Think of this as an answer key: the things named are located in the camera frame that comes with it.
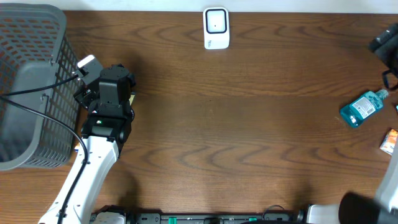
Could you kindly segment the yellow snack chip bag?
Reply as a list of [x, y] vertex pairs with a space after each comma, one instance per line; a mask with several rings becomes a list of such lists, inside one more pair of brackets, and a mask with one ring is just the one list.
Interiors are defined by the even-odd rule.
[[[130, 102], [130, 106], [131, 106], [131, 107], [132, 107], [132, 103], [133, 103], [133, 101], [134, 101], [135, 95], [136, 95], [135, 92], [132, 92], [132, 93], [131, 93], [131, 96], [130, 96], [130, 99], [129, 99], [129, 102]], [[132, 117], [134, 118], [134, 117], [135, 117], [135, 112], [134, 112], [133, 109], [131, 109], [131, 113], [132, 113]], [[80, 143], [77, 143], [77, 144], [75, 145], [75, 147], [74, 147], [74, 151], [75, 151], [75, 152], [78, 152], [81, 148], [82, 148], [81, 144], [80, 144]]]

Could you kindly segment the teal mouthwash bottle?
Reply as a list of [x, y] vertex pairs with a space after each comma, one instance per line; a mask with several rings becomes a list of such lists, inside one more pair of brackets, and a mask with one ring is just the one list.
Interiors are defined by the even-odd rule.
[[357, 128], [373, 114], [383, 109], [383, 101], [388, 96], [389, 93], [385, 89], [380, 89], [376, 92], [367, 91], [357, 100], [342, 107], [340, 115], [352, 128]]

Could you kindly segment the small orange snack packet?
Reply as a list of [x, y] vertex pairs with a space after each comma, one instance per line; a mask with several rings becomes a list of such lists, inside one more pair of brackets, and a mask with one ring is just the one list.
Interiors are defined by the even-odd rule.
[[397, 144], [397, 131], [395, 129], [391, 129], [385, 135], [385, 138], [383, 139], [383, 142], [381, 143], [379, 148], [385, 153], [392, 155], [396, 144]]

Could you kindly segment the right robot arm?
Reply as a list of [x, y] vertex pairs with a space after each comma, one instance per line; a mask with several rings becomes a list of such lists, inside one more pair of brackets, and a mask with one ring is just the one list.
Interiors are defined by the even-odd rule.
[[[397, 24], [391, 25], [369, 43], [369, 50], [387, 67], [382, 72], [384, 88], [367, 91], [358, 99], [340, 109], [342, 118], [357, 128], [384, 107], [384, 100], [397, 90], [390, 86], [388, 75], [397, 76]], [[374, 198], [355, 192], [344, 194], [340, 203], [311, 205], [291, 218], [291, 223], [397, 223], [397, 130], [385, 136], [380, 150], [391, 159]]]

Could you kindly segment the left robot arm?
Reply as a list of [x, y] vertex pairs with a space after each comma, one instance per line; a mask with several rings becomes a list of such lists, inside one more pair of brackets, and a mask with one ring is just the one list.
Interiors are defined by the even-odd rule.
[[121, 64], [99, 73], [97, 99], [81, 129], [81, 149], [40, 223], [89, 223], [102, 184], [131, 133], [134, 75]]

